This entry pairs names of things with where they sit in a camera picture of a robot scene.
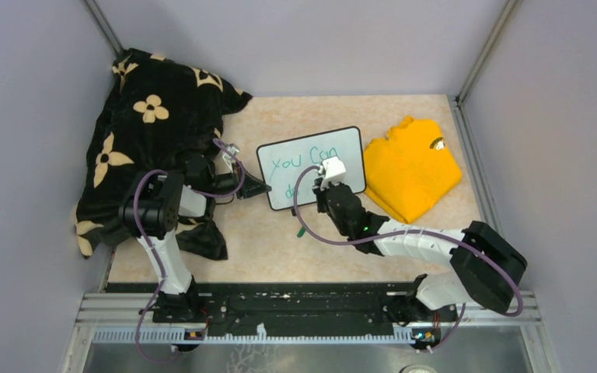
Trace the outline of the aluminium frame post right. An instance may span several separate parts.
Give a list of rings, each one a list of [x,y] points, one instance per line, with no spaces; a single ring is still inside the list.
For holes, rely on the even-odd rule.
[[[478,83],[480,76],[484,72],[491,55],[494,53],[496,47],[501,41],[506,29],[510,22],[514,18],[516,12],[519,10],[522,4],[521,0],[508,0],[504,3],[504,6],[494,23],[480,53],[475,60],[473,67],[470,69],[469,74],[463,83],[459,94],[456,96],[456,102],[462,107],[465,102],[469,99],[473,88]]]

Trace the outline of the yellow folded sweatshirt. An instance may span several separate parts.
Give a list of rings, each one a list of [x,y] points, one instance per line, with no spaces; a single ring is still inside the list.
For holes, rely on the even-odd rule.
[[[405,117],[363,153],[365,194],[390,217],[412,223],[431,210],[463,173],[441,128],[431,119]]]

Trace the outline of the black floral plush blanket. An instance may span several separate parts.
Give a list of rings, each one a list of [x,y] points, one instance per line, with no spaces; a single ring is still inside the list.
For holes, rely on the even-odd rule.
[[[224,118],[251,95],[202,68],[130,48],[114,60],[113,87],[86,153],[86,181],[75,209],[79,251],[130,238],[118,211],[139,173],[185,173],[190,163],[212,173]]]

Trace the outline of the aluminium frame post left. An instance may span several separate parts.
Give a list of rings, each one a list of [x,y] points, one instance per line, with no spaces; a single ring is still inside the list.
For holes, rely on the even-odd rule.
[[[115,56],[119,55],[124,50],[124,47],[99,2],[97,0],[81,0],[80,2],[86,8],[90,18],[95,23],[108,47],[113,51],[113,54]]]

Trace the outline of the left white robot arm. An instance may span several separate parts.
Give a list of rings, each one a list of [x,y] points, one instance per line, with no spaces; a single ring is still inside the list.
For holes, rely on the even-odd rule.
[[[197,157],[182,170],[139,172],[120,204],[120,220],[144,246],[159,280],[146,306],[154,322],[203,319],[194,276],[182,262],[176,238],[180,217],[204,217],[208,198],[229,194],[247,199],[272,190],[236,160],[229,159],[227,164],[229,173],[217,174],[210,161]]]

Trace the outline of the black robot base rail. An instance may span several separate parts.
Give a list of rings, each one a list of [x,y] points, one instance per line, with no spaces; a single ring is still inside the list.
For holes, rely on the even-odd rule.
[[[171,344],[436,344],[457,319],[447,305],[432,311],[410,282],[252,283],[197,286],[191,310],[148,307],[153,284],[115,283],[87,294],[77,323],[102,343]]]

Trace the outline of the black framed whiteboard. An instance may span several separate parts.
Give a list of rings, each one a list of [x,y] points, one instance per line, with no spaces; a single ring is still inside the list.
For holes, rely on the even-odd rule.
[[[260,171],[264,182],[271,187],[267,193],[271,210],[292,208],[295,183],[301,172],[335,156],[344,164],[344,183],[354,193],[365,191],[365,164],[358,127],[342,127],[259,146]]]

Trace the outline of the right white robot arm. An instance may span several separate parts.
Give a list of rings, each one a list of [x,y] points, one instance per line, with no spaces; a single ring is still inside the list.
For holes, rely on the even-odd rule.
[[[366,210],[343,183],[315,180],[317,210],[326,214],[343,236],[339,243],[377,256],[401,256],[445,267],[441,274],[417,277],[417,290],[407,298],[416,320],[428,319],[447,305],[476,302],[507,317],[525,307],[519,284],[525,257],[488,223],[472,221],[462,229],[407,225]]]

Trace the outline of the aluminium frame post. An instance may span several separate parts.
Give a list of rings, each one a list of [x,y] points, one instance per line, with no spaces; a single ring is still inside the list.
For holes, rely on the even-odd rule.
[[[99,2],[97,0],[81,0],[80,2],[86,8],[90,18],[95,23],[108,47],[113,51],[113,54],[115,56],[119,55],[124,50],[124,47]]]
[[[519,10],[522,4],[521,0],[508,0],[504,3],[504,6],[494,23],[480,53],[475,60],[473,67],[470,69],[469,74],[463,83],[459,94],[456,96],[456,102],[462,107],[465,102],[469,99],[473,88],[478,83],[480,76],[484,72],[491,55],[494,53],[496,47],[501,41],[506,29],[510,22],[514,18],[516,12]]]

